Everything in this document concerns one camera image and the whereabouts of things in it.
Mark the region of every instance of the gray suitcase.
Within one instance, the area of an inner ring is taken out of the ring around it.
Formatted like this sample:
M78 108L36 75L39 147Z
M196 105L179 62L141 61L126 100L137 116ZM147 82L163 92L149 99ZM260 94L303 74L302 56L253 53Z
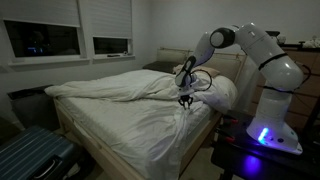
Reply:
M33 126L0 147L0 179L62 179L81 153L78 145Z

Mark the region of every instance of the white duvet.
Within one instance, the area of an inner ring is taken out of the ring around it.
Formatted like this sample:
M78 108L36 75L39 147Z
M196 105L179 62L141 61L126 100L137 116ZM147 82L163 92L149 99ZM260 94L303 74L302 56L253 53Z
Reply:
M205 74L197 75L200 80L197 88L205 89L209 78ZM128 101L129 104L133 100L143 101L143 99L177 100L178 88L174 78L174 75L167 73L138 70L98 80L68 82L61 86L49 87L45 91L53 97L105 99L119 103ZM112 141L106 140L106 142L146 178L178 179L189 126L186 117L200 108L203 102L218 111L225 112L231 108L236 94L236 88L229 79L217 76L208 91L194 94L195 103L190 110L179 107L178 102L175 104L171 101L160 101L157 106L146 107L149 109L148 113L153 111L156 114L154 116L156 118L152 120L143 118L144 114L139 115L139 118L131 118L130 123L135 126L127 122L122 126L116 126L118 129L114 132L118 137L110 138ZM103 126L104 117L99 119ZM121 124L119 120L110 121L109 126L112 126L112 123ZM113 132L108 132L107 135L117 136ZM137 154L125 154L123 147L127 144L123 142L135 142L135 146L140 148Z

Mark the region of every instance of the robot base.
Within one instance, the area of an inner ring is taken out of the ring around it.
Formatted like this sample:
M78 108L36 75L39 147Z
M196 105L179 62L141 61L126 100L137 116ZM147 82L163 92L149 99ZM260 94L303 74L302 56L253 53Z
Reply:
M284 121L270 121L255 117L247 128L247 133L265 147L295 155L302 153L297 134Z

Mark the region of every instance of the bed sheet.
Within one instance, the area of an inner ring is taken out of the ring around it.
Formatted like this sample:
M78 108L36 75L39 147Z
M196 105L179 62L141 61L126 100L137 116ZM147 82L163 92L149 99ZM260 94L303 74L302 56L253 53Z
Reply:
M141 99L111 102L103 99L61 98L63 105L91 132L120 157L149 177L147 170L150 147L161 147L161 140L174 133L175 101ZM204 104L187 117L189 128L186 145L203 129L212 109Z

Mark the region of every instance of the window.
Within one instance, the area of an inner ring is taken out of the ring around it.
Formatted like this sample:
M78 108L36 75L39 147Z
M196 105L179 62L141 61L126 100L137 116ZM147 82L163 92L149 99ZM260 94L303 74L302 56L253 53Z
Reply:
M4 21L15 57L79 55L75 27Z
M95 54L119 54L128 52L128 40L118 38L93 38Z

